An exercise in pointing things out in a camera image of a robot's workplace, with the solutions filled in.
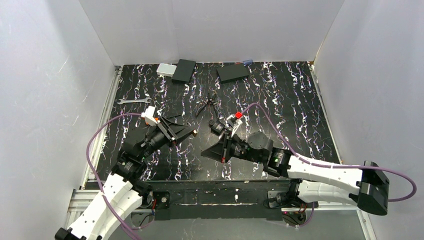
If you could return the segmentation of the black padlock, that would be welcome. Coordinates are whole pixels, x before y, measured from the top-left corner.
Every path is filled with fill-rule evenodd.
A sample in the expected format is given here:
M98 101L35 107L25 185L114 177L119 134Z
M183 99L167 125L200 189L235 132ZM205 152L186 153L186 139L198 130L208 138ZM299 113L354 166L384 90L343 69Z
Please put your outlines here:
M229 126L225 125L224 123L222 123L219 120L211 119L208 122L208 126L210 128L211 133L213 133L217 136L220 136L223 133L231 133L232 132L232 129Z

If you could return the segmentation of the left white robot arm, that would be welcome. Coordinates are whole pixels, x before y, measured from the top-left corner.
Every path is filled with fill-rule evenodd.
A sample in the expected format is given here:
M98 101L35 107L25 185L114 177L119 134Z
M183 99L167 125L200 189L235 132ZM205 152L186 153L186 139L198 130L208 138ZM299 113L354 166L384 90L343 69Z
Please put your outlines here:
M149 126L145 136L123 143L106 181L97 182L97 195L68 228L56 232L56 240L107 240L117 228L133 240L140 239L125 219L152 195L152 186L142 179L148 158L164 145L173 147L197 134L194 127L165 117L145 117L145 121Z

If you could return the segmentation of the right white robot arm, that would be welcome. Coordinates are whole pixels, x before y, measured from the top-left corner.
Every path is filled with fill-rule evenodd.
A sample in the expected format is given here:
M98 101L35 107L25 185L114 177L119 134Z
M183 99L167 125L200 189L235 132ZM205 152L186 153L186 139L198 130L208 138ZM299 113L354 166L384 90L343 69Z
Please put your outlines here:
M359 168L336 163L325 167L324 161L295 156L287 149L275 147L273 140L260 131L246 140L225 133L201 156L223 164L231 158L259 163L269 175L288 178L287 191L270 197L269 208L336 202L377 216L388 213L390 181L382 171L373 169L377 164L372 161L365 161Z

